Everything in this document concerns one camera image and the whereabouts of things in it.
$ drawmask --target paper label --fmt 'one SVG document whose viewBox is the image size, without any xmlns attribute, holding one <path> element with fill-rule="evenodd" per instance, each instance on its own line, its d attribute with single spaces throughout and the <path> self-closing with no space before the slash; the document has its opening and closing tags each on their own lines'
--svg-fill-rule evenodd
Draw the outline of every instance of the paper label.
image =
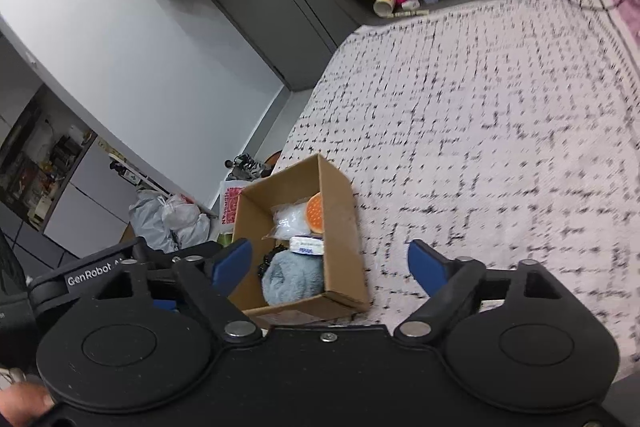
<svg viewBox="0 0 640 427">
<path fill-rule="evenodd" d="M 140 177 L 137 174 L 129 170 L 125 171 L 122 177 L 132 185 L 136 185 L 136 186 L 139 185 L 140 182 L 142 181 L 142 179 L 140 179 Z"/>
<path fill-rule="evenodd" d="M 260 318 L 273 326 L 297 326 L 322 320 L 320 317 L 314 317 L 313 315 L 299 312 L 297 310 L 284 310 L 280 313 L 260 315 L 257 318 Z"/>
<path fill-rule="evenodd" d="M 289 250 L 306 255 L 324 255 L 324 241 L 308 235 L 294 235 L 289 240 Z"/>
</svg>

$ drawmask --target gray cabinet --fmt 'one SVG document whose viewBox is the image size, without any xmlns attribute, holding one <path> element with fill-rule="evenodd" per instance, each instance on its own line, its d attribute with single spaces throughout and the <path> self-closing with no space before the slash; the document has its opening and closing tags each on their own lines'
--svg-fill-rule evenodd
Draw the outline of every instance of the gray cabinet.
<svg viewBox="0 0 640 427">
<path fill-rule="evenodd" d="M 129 206 L 136 202 L 136 188 L 110 168 L 111 158 L 97 138 L 71 177 L 71 184 L 124 223 Z"/>
<path fill-rule="evenodd" d="M 333 50 L 294 0 L 214 0 L 289 89 L 316 85 Z"/>
<path fill-rule="evenodd" d="M 11 127 L 4 120 L 0 120 L 0 144 L 4 142 L 4 139 L 9 136 Z"/>
<path fill-rule="evenodd" d="M 69 184 L 44 233 L 75 256 L 86 257 L 119 243 L 126 228 L 127 223 Z"/>
</svg>

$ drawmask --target black and white patterned blanket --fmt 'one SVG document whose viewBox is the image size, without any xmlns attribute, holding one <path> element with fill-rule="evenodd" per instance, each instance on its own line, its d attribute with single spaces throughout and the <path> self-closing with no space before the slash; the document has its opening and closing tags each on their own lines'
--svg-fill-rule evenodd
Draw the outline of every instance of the black and white patterned blanket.
<svg viewBox="0 0 640 427">
<path fill-rule="evenodd" d="M 585 4 L 594 0 L 582 0 Z M 492 0 L 342 44 L 278 169 L 322 153 L 353 183 L 372 309 L 425 298 L 408 241 L 490 267 L 542 262 L 639 358 L 639 77 L 606 12 Z"/>
</svg>

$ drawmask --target open cardboard box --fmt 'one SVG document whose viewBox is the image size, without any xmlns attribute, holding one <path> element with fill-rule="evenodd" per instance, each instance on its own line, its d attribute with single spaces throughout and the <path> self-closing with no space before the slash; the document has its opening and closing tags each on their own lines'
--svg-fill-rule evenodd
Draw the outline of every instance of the open cardboard box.
<svg viewBox="0 0 640 427">
<path fill-rule="evenodd" d="M 324 293 L 269 306 L 262 296 L 257 267 L 275 240 L 271 209 L 322 193 L 324 217 Z M 261 327 L 335 319 L 369 309 L 353 193 L 349 180 L 321 155 L 314 155 L 244 188 L 238 200 L 234 241 L 247 238 L 252 267 L 229 297 Z"/>
</svg>

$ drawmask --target orange object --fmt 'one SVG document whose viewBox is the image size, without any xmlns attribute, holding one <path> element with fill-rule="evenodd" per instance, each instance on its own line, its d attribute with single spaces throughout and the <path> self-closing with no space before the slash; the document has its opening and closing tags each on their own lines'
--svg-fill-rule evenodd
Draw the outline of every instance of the orange object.
<svg viewBox="0 0 640 427">
<path fill-rule="evenodd" d="M 311 232 L 324 233 L 324 220 L 322 219 L 322 196 L 320 192 L 306 203 L 306 223 Z"/>
</svg>

